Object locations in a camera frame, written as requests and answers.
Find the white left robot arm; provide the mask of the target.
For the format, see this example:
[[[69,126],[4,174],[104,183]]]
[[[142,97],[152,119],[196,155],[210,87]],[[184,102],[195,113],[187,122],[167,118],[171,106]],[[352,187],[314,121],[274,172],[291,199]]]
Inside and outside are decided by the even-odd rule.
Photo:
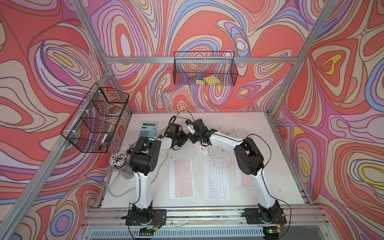
[[[168,153],[174,147],[182,147],[188,134],[179,124],[170,123],[160,138],[139,137],[130,155],[131,166],[136,179],[136,200],[131,204],[129,217],[147,223],[153,215],[150,175],[156,169],[159,155]]]

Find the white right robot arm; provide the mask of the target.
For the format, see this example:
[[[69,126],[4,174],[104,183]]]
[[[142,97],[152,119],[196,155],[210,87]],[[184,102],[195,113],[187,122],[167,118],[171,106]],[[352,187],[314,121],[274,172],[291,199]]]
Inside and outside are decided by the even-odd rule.
[[[265,179],[264,156],[250,137],[237,139],[208,129],[203,120],[186,120],[189,129],[189,139],[192,143],[216,146],[234,153],[239,169],[250,176],[258,198],[259,215],[262,222],[269,224],[274,221],[283,225],[287,223],[279,200],[270,194],[269,185]]]

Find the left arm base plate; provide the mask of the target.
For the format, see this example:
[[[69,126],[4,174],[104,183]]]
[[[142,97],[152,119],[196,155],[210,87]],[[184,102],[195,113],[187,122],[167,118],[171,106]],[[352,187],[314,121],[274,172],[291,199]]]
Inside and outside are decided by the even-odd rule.
[[[166,209],[134,209],[129,210],[126,216],[126,226],[155,226],[160,227],[166,224],[167,210]]]

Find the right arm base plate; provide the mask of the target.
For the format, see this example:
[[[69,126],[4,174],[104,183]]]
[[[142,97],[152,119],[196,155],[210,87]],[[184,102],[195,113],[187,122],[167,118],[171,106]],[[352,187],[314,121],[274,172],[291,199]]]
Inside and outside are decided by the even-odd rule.
[[[286,215],[282,209],[274,211],[260,210],[258,208],[247,208],[242,212],[249,225],[273,225],[284,226],[287,223]]]

